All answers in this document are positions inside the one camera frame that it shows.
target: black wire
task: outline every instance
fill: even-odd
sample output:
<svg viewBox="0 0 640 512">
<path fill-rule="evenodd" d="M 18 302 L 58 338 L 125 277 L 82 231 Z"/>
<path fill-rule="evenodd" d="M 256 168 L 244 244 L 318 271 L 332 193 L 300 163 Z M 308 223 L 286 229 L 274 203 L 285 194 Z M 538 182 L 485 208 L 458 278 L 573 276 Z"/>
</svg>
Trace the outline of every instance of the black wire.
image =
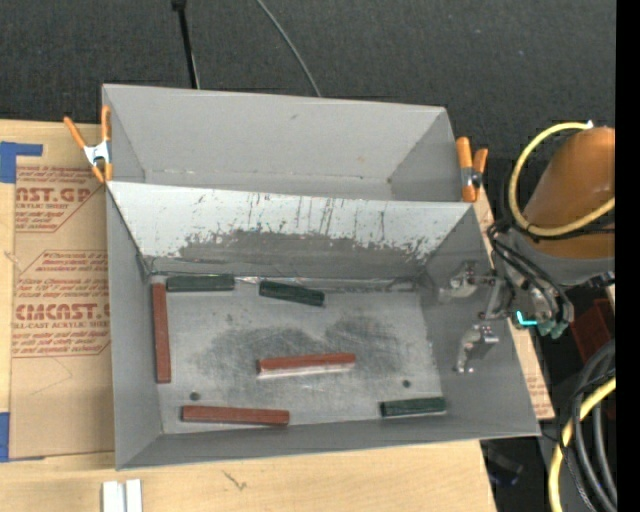
<svg viewBox="0 0 640 512">
<path fill-rule="evenodd" d="M 507 225 L 513 224 L 511 211 L 507 209 L 507 204 L 505 201 L 505 193 L 507 191 L 507 177 L 510 177 L 510 176 L 511 174 L 508 174 L 508 173 L 502 174 L 502 178 L 500 179 L 500 188 L 498 189 L 498 211 L 500 213 L 498 220 Z"/>
<path fill-rule="evenodd" d="M 542 284 L 540 283 L 540 281 L 538 280 L 538 276 L 536 276 L 533 272 L 531 272 L 530 270 L 527 270 L 524 266 L 528 266 L 530 267 L 532 270 L 534 270 L 535 272 L 537 272 L 538 274 L 541 275 L 542 279 L 544 279 L 545 281 L 547 281 L 549 283 L 549 285 L 556 291 L 556 293 L 558 293 L 558 295 L 561 297 L 561 299 L 564 302 L 564 307 L 565 308 L 571 308 L 571 301 L 569 300 L 569 298 L 567 297 L 567 295 L 564 293 L 564 291 L 560 288 L 559 285 L 557 285 L 553 279 L 546 273 L 543 272 L 537 265 L 535 265 L 533 262 L 531 262 L 530 260 L 528 260 L 527 258 L 525 258 L 523 255 L 521 255 L 520 253 L 518 253 L 517 251 L 514 251 L 511 247 L 503 244 L 502 242 L 500 242 L 499 240 L 497 240 L 496 238 L 496 234 L 498 232 L 498 227 L 497 224 L 494 223 L 493 225 L 489 226 L 489 228 L 487 229 L 487 236 L 489 237 L 489 241 L 491 243 L 491 246 L 493 247 L 493 250 L 495 252 L 495 254 L 497 254 L 498 256 L 500 256 L 500 258 L 502 258 L 506 263 L 508 263 L 509 265 L 511 265 L 516 271 L 518 271 L 520 274 L 522 274 L 525 278 L 527 278 L 531 283 L 533 283 L 533 285 L 538 288 L 540 290 L 540 292 L 543 294 L 543 296 L 545 297 L 545 300 L 547 301 L 547 304 L 549 305 L 549 307 L 553 310 L 554 306 L 556 304 L 554 304 L 551 300 L 550 297 L 547 296 L 547 294 L 544 292 L 544 287 L 542 286 Z M 568 314 L 565 312 L 563 314 L 564 317 L 567 317 Z"/>
<path fill-rule="evenodd" d="M 601 367 L 603 361 L 607 362 L 607 366 L 610 364 L 612 360 L 611 358 L 613 357 L 612 354 L 615 354 L 615 339 L 610 340 L 608 343 L 600 347 L 600 349 L 598 349 L 598 351 L 593 356 L 591 356 L 591 358 L 589 358 L 585 366 L 580 371 L 578 382 L 576 384 L 576 390 L 567 401 L 567 404 L 570 408 L 568 416 L 569 419 L 571 419 L 574 423 L 574 430 L 576 426 L 579 428 L 580 422 L 579 420 L 576 422 L 576 420 L 573 419 L 574 411 L 572 409 L 572 405 L 577 398 L 581 398 L 585 394 L 593 392 L 595 389 L 600 387 L 615 375 L 615 369 L 609 369 L 606 373 L 593 377 L 593 375 L 597 373 L 596 370 Z M 574 486 L 578 491 L 580 498 L 589 510 L 591 510 L 592 512 L 597 512 L 597 509 L 589 499 L 589 496 L 585 489 L 583 479 L 579 471 L 579 469 L 581 468 L 576 467 L 576 462 L 573 460 L 573 455 L 576 452 L 575 436 L 574 443 L 572 445 L 565 445 L 562 440 L 562 428 L 566 421 L 569 421 L 569 419 L 562 421 L 560 418 L 558 418 L 556 422 L 556 436 L 559 439 L 558 446 L 560 447 L 560 451 L 563 455 L 563 460 L 565 462 L 565 465 L 567 466 L 567 469 L 569 470 Z"/>
<path fill-rule="evenodd" d="M 611 468 L 609 467 L 609 461 L 607 459 L 607 453 L 604 448 L 601 403 L 597 403 L 593 408 L 593 437 L 596 447 L 596 460 L 598 461 L 598 467 L 600 468 L 600 472 L 603 476 L 605 489 L 609 493 L 609 496 L 611 496 L 613 504 L 618 506 L 618 489 L 613 480 Z"/>
<path fill-rule="evenodd" d="M 552 436 L 551 434 L 547 434 L 546 432 L 542 432 L 542 437 L 546 437 L 549 441 L 553 441 L 554 443 L 558 442 L 558 438 Z"/>
<path fill-rule="evenodd" d="M 260 6 L 260 8 L 264 11 L 264 13 L 267 15 L 267 17 L 271 20 L 271 23 L 273 23 L 273 25 L 276 27 L 276 30 L 278 32 L 280 32 L 280 35 L 282 36 L 282 39 L 284 39 L 284 42 L 287 43 L 287 46 L 289 46 L 289 49 L 291 50 L 291 52 L 293 53 L 295 58 L 298 60 L 298 64 L 300 64 L 300 67 L 302 68 L 302 71 L 304 72 L 305 76 L 307 77 L 307 80 L 309 80 L 309 83 L 311 84 L 311 87 L 313 87 L 313 90 L 315 91 L 316 96 L 318 96 L 319 98 L 322 98 L 322 94 L 320 93 L 320 89 L 318 88 L 318 86 L 316 85 L 315 80 L 311 76 L 311 73 L 309 72 L 309 69 L 307 68 L 307 65 L 304 63 L 304 60 L 302 60 L 302 57 L 300 56 L 300 53 L 298 53 L 298 50 L 296 49 L 296 47 L 291 42 L 291 39 L 289 39 L 289 36 L 287 35 L 287 33 L 280 26 L 280 23 L 278 23 L 278 20 L 276 19 L 276 17 L 273 14 L 271 14 L 271 11 L 267 8 L 267 6 L 265 5 L 265 3 L 262 0 L 256 0 L 256 3 Z"/>
<path fill-rule="evenodd" d="M 514 224 L 513 227 L 517 229 L 520 233 L 524 233 L 529 238 L 531 238 L 534 242 L 539 240 L 568 240 L 570 238 L 577 238 L 579 236 L 584 235 L 606 235 L 606 234 L 615 234 L 615 228 L 600 228 L 600 227 L 584 227 L 578 228 L 574 231 L 570 231 L 569 233 L 564 233 L 562 235 L 534 235 L 529 231 L 531 228 L 535 227 L 534 224 L 529 224 L 526 228 L 518 226 Z"/>
<path fill-rule="evenodd" d="M 608 367 L 612 361 L 612 358 L 613 356 L 611 354 L 609 354 L 608 352 L 605 352 L 603 358 L 599 361 L 600 364 L 596 364 L 593 367 L 592 373 L 595 373 L 595 371 L 601 366 Z M 587 453 L 587 449 L 584 444 L 584 436 L 582 433 L 582 422 L 580 421 L 580 408 L 582 405 L 582 399 L 584 397 L 584 394 L 585 392 L 583 391 L 578 392 L 572 402 L 571 417 L 574 424 L 573 425 L 574 426 L 574 449 L 578 454 L 578 459 L 580 461 L 581 469 L 584 475 L 586 476 L 587 482 L 591 486 L 591 489 L 593 490 L 596 497 L 598 498 L 598 501 L 607 512 L 615 512 L 616 507 L 611 502 L 611 499 L 609 498 L 609 496 L 607 496 L 607 494 L 604 492 L 603 486 L 600 483 L 598 477 L 596 476 L 596 473 L 593 469 L 593 465 L 591 464 L 590 457 Z"/>
<path fill-rule="evenodd" d="M 191 82 L 191 88 L 200 89 L 200 79 L 198 78 L 198 72 L 196 70 L 196 60 L 193 56 L 191 39 L 189 38 L 187 16 L 184 12 L 187 6 L 187 0 L 171 0 L 171 5 L 173 10 L 178 13 L 178 18 L 180 20 L 180 31 L 182 32 L 182 42 L 184 45 L 184 53 L 187 58 L 187 67 L 189 68 L 189 81 Z"/>
</svg>

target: white object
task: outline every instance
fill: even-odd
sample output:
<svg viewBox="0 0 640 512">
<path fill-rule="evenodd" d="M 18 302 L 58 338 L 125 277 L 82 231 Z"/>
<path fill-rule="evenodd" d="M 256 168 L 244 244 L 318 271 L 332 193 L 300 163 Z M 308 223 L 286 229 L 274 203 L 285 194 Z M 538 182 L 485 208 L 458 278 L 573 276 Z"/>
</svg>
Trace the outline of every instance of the white object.
<svg viewBox="0 0 640 512">
<path fill-rule="evenodd" d="M 142 512 L 142 482 L 103 482 L 101 505 L 101 512 Z"/>
</svg>

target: cardboard sheet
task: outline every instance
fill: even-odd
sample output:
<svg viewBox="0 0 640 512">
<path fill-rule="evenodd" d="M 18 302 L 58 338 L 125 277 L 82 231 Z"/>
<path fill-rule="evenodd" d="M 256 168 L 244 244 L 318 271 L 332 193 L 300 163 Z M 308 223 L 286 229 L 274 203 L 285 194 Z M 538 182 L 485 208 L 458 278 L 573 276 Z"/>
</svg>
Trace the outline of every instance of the cardboard sheet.
<svg viewBox="0 0 640 512">
<path fill-rule="evenodd" d="M 111 450 L 104 187 L 62 122 L 5 121 L 0 140 L 43 146 L 16 166 L 9 457 Z"/>
</svg>

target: dark green block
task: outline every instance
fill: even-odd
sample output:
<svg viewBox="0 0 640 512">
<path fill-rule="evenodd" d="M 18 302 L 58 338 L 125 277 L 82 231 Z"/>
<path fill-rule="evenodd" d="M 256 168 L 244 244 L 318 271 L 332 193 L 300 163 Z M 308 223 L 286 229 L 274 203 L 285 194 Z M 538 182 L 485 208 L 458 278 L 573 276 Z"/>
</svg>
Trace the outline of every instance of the dark green block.
<svg viewBox="0 0 640 512">
<path fill-rule="evenodd" d="M 380 412 L 383 418 L 437 414 L 443 413 L 446 410 L 446 403 L 442 397 L 412 398 L 410 400 L 395 400 L 380 403 Z"/>
<path fill-rule="evenodd" d="M 258 293 L 263 297 L 298 302 L 309 306 L 322 306 L 324 304 L 324 292 L 309 290 L 302 286 L 262 281 Z"/>
<path fill-rule="evenodd" d="M 171 276 L 167 278 L 169 292 L 221 292 L 233 290 L 235 280 L 231 274 Z"/>
</svg>

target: metal bracket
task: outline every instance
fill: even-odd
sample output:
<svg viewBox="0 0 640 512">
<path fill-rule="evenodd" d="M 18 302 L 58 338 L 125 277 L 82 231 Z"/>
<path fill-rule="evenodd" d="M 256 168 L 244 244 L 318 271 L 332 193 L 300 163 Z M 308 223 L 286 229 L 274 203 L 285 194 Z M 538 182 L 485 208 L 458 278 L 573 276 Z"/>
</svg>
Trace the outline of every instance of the metal bracket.
<svg viewBox="0 0 640 512">
<path fill-rule="evenodd" d="M 460 338 L 458 358 L 453 370 L 460 374 L 473 373 L 471 359 L 483 359 L 489 350 L 500 342 L 489 324 L 474 324 Z"/>
<path fill-rule="evenodd" d="M 506 318 L 509 315 L 506 308 L 511 295 L 509 284 L 503 278 L 495 276 L 491 278 L 488 284 L 491 286 L 491 292 L 489 292 L 484 311 L 481 311 L 478 317 L 482 320 Z"/>
<path fill-rule="evenodd" d="M 111 163 L 111 141 L 103 140 L 97 146 L 85 146 L 83 151 L 92 165 L 97 165 L 100 160 Z"/>
<path fill-rule="evenodd" d="M 449 278 L 449 287 L 438 290 L 438 300 L 441 303 L 451 299 L 463 299 L 470 297 L 477 289 L 476 262 L 465 261 Z"/>
<path fill-rule="evenodd" d="M 464 167 L 460 169 L 460 179 L 462 180 L 462 187 L 473 186 L 479 188 L 482 185 L 482 174 L 476 171 L 473 167 Z"/>
</svg>

